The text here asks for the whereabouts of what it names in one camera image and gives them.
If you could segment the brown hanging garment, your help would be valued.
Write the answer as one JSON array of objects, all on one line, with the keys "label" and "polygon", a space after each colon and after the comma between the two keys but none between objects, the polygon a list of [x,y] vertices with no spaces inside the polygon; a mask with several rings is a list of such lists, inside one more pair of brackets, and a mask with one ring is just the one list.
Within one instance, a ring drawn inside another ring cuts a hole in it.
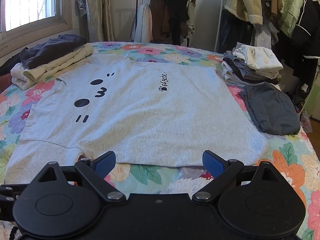
[{"label": "brown hanging garment", "polygon": [[180,45],[187,38],[187,24],[180,21],[174,10],[169,8],[163,0],[151,0],[152,14],[152,42],[163,43],[171,37],[172,44]]}]

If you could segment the cream fleece jacket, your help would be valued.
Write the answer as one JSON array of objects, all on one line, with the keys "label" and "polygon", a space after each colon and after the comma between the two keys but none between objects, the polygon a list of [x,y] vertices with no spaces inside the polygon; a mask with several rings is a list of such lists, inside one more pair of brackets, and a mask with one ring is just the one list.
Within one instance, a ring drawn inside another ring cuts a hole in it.
[{"label": "cream fleece jacket", "polygon": [[227,0],[224,9],[251,24],[263,24],[261,0]]}]

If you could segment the dark grey folded shirt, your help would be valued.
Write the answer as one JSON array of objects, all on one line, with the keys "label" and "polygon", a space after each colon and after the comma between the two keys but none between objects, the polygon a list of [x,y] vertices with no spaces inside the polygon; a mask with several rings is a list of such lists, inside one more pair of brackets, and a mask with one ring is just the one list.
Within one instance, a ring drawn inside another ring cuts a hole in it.
[{"label": "dark grey folded shirt", "polygon": [[292,101],[274,85],[245,86],[239,95],[259,131],[280,136],[299,133],[300,120]]}]

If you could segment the beige curtain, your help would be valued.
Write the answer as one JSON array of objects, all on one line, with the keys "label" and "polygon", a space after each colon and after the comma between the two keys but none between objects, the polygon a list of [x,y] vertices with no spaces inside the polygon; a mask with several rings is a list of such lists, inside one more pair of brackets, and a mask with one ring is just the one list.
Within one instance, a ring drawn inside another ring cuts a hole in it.
[{"label": "beige curtain", "polygon": [[91,42],[114,41],[111,0],[76,0],[80,16],[87,18]]}]

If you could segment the grey cat face t-shirt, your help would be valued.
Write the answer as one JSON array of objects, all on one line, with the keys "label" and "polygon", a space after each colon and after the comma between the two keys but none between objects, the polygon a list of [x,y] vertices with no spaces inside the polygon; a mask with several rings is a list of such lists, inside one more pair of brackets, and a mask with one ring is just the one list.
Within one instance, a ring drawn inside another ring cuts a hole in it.
[{"label": "grey cat face t-shirt", "polygon": [[92,55],[33,105],[4,181],[29,183],[50,161],[108,151],[119,163],[201,166],[205,150],[246,165],[267,150],[214,68]]}]

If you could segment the white pink hanging garments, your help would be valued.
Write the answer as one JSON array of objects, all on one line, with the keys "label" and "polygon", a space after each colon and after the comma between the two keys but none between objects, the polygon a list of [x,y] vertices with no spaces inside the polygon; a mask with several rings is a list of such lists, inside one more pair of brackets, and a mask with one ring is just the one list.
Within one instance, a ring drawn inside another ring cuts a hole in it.
[{"label": "white pink hanging garments", "polygon": [[150,43],[153,41],[151,1],[142,1],[137,8],[134,22],[135,29],[132,31],[131,36],[133,42]]}]

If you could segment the black jacket white piping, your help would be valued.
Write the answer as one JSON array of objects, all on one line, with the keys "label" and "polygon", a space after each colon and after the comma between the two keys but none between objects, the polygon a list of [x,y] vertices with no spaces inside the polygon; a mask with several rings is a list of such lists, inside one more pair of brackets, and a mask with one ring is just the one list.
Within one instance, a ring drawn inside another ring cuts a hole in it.
[{"label": "black jacket white piping", "polygon": [[292,47],[287,65],[302,85],[311,88],[319,60],[319,3],[303,0],[300,15],[293,30]]}]

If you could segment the black clothes rack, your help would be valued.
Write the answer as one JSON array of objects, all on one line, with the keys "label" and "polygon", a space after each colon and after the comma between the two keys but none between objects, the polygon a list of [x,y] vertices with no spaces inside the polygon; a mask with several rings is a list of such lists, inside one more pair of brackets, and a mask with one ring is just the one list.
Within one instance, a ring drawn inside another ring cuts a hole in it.
[{"label": "black clothes rack", "polygon": [[195,34],[196,0],[136,0],[135,18],[130,40],[139,43],[173,45],[185,42]]}]

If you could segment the cream folded garment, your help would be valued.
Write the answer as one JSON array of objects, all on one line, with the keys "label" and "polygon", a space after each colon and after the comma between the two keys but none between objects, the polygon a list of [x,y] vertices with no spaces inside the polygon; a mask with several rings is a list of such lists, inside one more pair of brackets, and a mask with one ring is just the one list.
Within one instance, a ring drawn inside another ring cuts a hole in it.
[{"label": "cream folded garment", "polygon": [[91,43],[87,43],[61,58],[55,59],[47,64],[40,65],[34,69],[28,69],[22,63],[17,63],[10,71],[11,82],[21,90],[27,90],[57,72],[83,60],[91,55],[93,51],[93,45]]}]

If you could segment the window with wooden frame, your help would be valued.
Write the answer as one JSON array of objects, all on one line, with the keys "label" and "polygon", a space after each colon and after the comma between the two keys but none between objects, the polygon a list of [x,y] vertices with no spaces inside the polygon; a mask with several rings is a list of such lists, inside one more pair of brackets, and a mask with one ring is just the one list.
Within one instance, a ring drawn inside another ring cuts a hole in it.
[{"label": "window with wooden frame", "polygon": [[72,0],[1,0],[1,57],[72,28]]}]

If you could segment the white floral folded garment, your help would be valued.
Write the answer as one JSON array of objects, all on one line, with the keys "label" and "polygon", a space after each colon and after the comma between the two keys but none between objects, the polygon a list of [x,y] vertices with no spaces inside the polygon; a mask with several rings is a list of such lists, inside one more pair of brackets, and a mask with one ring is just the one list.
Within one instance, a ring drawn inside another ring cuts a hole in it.
[{"label": "white floral folded garment", "polygon": [[283,69],[283,65],[273,51],[265,47],[243,44],[233,49],[233,56],[257,74],[268,79],[275,79]]}]

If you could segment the dark navy folded sweater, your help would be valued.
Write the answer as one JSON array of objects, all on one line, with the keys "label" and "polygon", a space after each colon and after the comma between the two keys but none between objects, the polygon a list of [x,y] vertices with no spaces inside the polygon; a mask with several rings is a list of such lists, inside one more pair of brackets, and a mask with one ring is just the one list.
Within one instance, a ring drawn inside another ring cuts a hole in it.
[{"label": "dark navy folded sweater", "polygon": [[28,69],[50,63],[87,43],[87,38],[76,34],[63,34],[20,52],[21,63]]}]

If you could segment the light green hanging jacket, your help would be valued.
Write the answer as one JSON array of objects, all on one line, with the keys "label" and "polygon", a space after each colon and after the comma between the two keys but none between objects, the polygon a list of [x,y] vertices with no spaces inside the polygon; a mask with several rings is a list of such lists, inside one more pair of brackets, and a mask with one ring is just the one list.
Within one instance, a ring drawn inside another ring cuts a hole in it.
[{"label": "light green hanging jacket", "polygon": [[303,0],[282,0],[282,5],[279,26],[285,35],[291,37],[300,16]]}]

